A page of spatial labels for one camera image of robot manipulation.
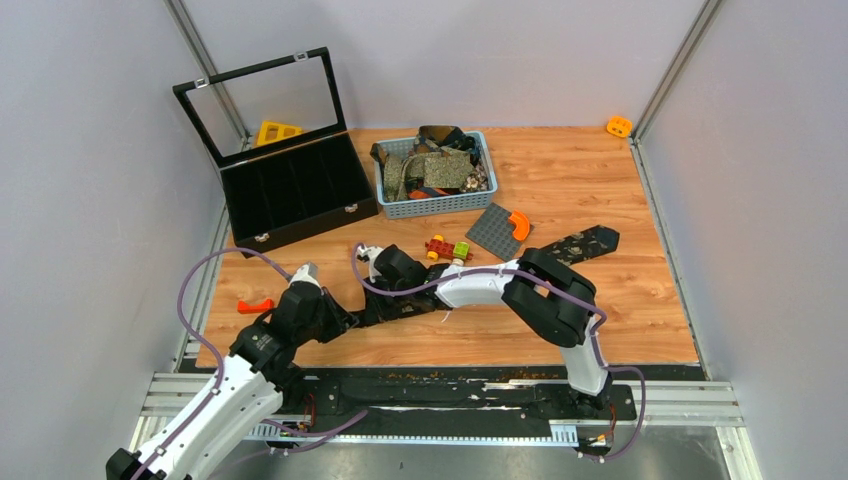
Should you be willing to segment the black floral patterned tie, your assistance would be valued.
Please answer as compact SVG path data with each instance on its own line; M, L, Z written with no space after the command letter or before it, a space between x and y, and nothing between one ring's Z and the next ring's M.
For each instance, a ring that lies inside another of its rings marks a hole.
M382 295L403 296L435 288L437 297L450 310L471 305L507 305L525 323L553 326L580 333L594 314L580 304L554 292L542 294L540 287L554 286L578 299L593 304L596 287L572 269L572 266L617 250L620 234L609 227L596 225L563 237L541 248L529 248L518 259L490 266L465 267L456 263L441 276L424 285L390 292L368 286L364 288Z

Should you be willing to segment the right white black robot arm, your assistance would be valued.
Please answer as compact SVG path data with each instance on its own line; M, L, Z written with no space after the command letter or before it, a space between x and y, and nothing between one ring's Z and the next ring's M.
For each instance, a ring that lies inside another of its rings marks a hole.
M592 418L609 407L611 378L596 340L607 316L596 305L596 288L545 251L530 248L518 259L490 266L457 261L425 266L396 245L358 244L351 262L368 268L367 276L357 278L365 293L364 324L468 306L506 306L560 349L577 413Z

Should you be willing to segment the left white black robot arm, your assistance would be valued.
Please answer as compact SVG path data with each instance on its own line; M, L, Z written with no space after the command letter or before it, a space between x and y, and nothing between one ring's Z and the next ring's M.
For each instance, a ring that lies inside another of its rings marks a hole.
M304 405L304 374L294 363L298 348L327 343L357 324L325 288L291 283L275 308L239 332L222 364L174 419L136 451L120 448L108 459L107 478L209 478L262 420Z

